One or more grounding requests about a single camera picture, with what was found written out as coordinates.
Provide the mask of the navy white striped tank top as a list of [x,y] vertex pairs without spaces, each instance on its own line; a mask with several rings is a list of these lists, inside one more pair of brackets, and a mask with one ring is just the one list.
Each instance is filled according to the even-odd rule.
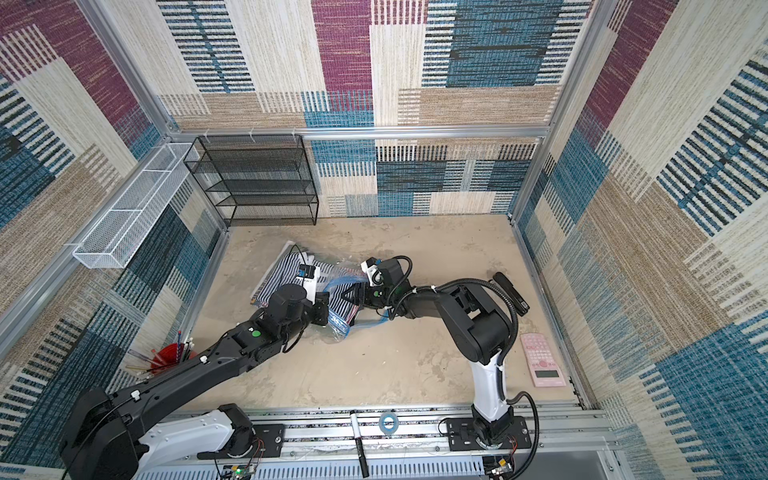
[[354,318],[360,307],[349,304],[341,299],[340,294],[349,286],[366,282],[360,267],[354,268],[349,262],[331,262],[325,258],[318,259],[315,255],[300,252],[296,244],[291,244],[281,256],[273,262],[270,269],[262,277],[253,291],[250,303],[256,307],[265,307],[269,297],[282,285],[296,284],[300,263],[316,267],[317,292],[329,292],[329,321],[338,336],[346,337],[352,327]]

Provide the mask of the clear vacuum bag blue zipper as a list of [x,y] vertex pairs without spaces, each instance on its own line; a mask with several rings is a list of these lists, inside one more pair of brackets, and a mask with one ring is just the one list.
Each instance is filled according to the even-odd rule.
[[327,323],[315,330],[327,343],[338,343],[351,334],[387,323],[382,308],[362,305],[363,289],[369,285],[360,266],[327,255],[315,254],[288,241],[254,289],[250,304],[262,308],[285,284],[303,287],[308,299],[328,310]]

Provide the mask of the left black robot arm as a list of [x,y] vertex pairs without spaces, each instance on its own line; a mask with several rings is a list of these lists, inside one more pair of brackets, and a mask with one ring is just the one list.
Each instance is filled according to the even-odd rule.
[[282,285],[266,307],[197,356],[111,394],[102,388],[81,393],[59,447],[65,476],[131,479],[199,454],[253,457],[259,441],[234,403],[185,420],[166,418],[213,387],[288,352],[307,326],[324,326],[328,316],[328,293],[309,298],[298,284]]

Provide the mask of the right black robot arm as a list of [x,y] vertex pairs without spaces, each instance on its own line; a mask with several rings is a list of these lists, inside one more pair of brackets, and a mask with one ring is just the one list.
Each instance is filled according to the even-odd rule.
[[507,398],[505,359],[519,333],[515,303],[499,285],[476,278],[462,278],[442,285],[413,286],[413,261],[405,255],[361,264],[365,279],[343,291],[351,304],[379,310],[387,320],[397,317],[442,320],[458,351],[470,363],[474,386],[471,406],[475,441],[482,448],[515,442],[531,450],[538,446],[538,431],[530,431],[514,405],[531,395]]

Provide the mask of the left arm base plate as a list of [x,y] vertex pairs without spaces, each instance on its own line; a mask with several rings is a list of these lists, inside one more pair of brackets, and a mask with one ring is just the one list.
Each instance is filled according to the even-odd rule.
[[198,460],[236,460],[246,462],[259,458],[278,458],[282,453],[284,424],[257,424],[246,432],[238,429],[233,438],[215,452],[201,452]]

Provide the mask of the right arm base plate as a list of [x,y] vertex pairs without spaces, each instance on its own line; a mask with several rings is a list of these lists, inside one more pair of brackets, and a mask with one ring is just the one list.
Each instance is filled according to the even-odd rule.
[[447,438],[450,451],[525,450],[533,446],[533,430],[521,416],[502,418],[488,426],[481,419],[448,417],[439,422],[438,430]]

